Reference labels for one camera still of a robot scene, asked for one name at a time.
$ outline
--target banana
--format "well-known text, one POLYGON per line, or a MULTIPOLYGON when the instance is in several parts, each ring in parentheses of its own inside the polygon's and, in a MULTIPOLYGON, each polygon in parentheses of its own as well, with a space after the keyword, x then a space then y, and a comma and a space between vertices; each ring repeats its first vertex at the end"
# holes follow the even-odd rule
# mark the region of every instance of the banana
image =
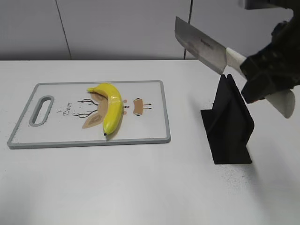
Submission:
POLYGON ((108 109, 103 121, 103 131, 104 136, 112 134, 123 114, 123 102, 118 89, 109 83, 102 83, 95 88, 88 88, 88 92, 96 92, 107 98, 108 109))

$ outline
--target kitchen knife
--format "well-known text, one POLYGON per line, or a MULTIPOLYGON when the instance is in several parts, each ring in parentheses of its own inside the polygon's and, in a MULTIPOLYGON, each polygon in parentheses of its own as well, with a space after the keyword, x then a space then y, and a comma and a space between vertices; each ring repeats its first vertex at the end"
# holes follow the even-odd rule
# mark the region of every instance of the kitchen knife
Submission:
MULTIPOLYGON (((176 17, 175 37, 179 43, 203 64, 223 74, 226 66, 237 70, 244 78, 240 65, 246 57, 231 48, 225 48, 197 28, 176 17)), ((291 90, 280 91, 265 97, 285 118, 295 109, 295 95, 291 90)))

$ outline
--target white table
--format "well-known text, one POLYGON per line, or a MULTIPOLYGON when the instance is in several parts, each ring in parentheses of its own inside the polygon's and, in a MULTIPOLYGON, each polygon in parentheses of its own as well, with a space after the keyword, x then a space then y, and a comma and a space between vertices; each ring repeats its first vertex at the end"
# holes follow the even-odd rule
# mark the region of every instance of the white table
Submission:
POLYGON ((199 111, 212 107, 219 75, 196 60, 2 61, 0 75, 1 225, 299 224, 299 87, 289 120, 266 101, 248 105, 253 164, 214 165, 199 111), (171 142, 7 147, 36 83, 103 80, 162 80, 171 142))

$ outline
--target black plastic stand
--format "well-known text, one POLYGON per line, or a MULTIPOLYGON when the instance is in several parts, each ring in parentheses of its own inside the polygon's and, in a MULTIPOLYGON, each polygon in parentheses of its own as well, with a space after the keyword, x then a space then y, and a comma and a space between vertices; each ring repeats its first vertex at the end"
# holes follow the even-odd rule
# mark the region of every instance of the black plastic stand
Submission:
POLYGON ((246 144, 254 122, 231 75, 221 75, 213 108, 201 115, 215 164, 252 163, 246 144))

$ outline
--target cutting board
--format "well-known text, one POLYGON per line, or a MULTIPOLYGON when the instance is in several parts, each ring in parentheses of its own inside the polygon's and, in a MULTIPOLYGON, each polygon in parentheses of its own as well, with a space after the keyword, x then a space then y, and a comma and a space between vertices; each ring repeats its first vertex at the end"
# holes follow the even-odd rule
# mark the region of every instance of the cutting board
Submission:
POLYGON ((102 127, 107 99, 87 92, 100 83, 37 84, 8 146, 25 149, 170 142, 161 81, 109 82, 119 90, 124 104, 120 127, 109 137, 103 135, 102 127), (46 102, 50 104, 42 112, 46 102))

